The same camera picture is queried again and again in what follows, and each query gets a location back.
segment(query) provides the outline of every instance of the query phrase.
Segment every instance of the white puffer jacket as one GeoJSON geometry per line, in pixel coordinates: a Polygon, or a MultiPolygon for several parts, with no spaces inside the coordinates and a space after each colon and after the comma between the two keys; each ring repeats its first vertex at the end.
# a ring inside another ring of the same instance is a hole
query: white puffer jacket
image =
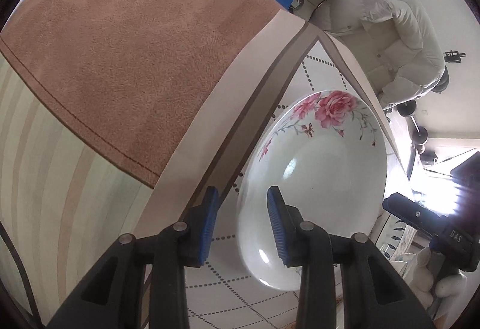
{"type": "Polygon", "coordinates": [[[425,95],[445,69],[435,30],[418,0],[326,0],[310,22],[352,51],[384,109],[425,95]]]}

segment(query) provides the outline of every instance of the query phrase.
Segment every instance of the brown towel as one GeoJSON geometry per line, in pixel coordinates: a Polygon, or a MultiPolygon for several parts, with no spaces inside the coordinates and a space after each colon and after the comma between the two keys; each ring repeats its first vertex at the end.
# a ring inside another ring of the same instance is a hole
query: brown towel
{"type": "Polygon", "coordinates": [[[274,0],[24,0],[0,50],[84,142],[149,186],[274,0]]]}

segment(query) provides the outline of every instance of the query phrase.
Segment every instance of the striped fabric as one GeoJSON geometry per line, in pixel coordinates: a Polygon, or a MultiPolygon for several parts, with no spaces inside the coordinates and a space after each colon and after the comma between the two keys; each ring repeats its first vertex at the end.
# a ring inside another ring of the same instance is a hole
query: striped fabric
{"type": "MultiPolygon", "coordinates": [[[[152,189],[120,171],[56,119],[0,55],[0,218],[47,323],[152,189]]],[[[0,241],[0,278],[25,308],[20,275],[0,241]]]]}

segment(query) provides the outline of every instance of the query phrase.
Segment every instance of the screw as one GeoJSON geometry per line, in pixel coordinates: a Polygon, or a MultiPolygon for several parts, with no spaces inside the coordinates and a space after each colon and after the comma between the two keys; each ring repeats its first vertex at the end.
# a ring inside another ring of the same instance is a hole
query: screw
{"type": "Polygon", "coordinates": [[[118,242],[122,245],[126,245],[131,243],[134,240],[134,235],[131,235],[130,233],[125,233],[124,235],[121,235],[118,238],[118,242]]]}
{"type": "Polygon", "coordinates": [[[300,229],[305,230],[305,231],[313,230],[314,229],[314,224],[311,223],[310,221],[305,220],[305,221],[300,223],[300,229]]]}
{"type": "Polygon", "coordinates": [[[353,238],[355,238],[355,241],[357,241],[358,243],[361,243],[361,244],[364,244],[368,241],[368,237],[366,235],[364,235],[363,233],[355,233],[353,238]]]}
{"type": "Polygon", "coordinates": [[[177,222],[173,224],[173,230],[176,232],[183,232],[187,228],[187,224],[185,222],[177,222]]]}

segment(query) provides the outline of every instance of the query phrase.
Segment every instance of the white bowl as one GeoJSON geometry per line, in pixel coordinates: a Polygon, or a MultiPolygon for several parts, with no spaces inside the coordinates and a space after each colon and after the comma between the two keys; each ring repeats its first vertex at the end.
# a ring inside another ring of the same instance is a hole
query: white bowl
{"type": "Polygon", "coordinates": [[[301,268],[285,267],[277,254],[266,207],[270,186],[330,234],[368,235],[386,172],[382,131],[363,101],[324,91],[296,103],[262,137],[241,184],[237,241],[246,267],[267,286],[300,289],[301,268]]]}

